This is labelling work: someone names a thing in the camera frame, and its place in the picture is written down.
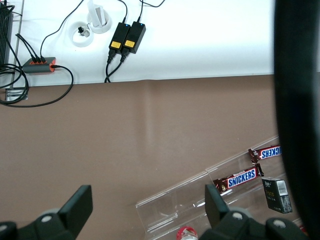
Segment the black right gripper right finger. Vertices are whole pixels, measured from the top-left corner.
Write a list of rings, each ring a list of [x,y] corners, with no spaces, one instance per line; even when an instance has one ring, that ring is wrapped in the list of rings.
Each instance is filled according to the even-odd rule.
[[[204,187],[205,212],[211,228],[201,240],[308,240],[309,237],[285,218],[269,218],[261,224],[243,209],[230,210],[213,184]]]

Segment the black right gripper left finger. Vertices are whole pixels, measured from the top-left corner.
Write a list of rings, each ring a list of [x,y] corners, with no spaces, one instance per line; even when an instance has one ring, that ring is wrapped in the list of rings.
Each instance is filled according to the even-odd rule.
[[[93,211],[92,186],[82,185],[57,211],[42,214],[18,228],[14,221],[0,223],[2,240],[75,240]]]

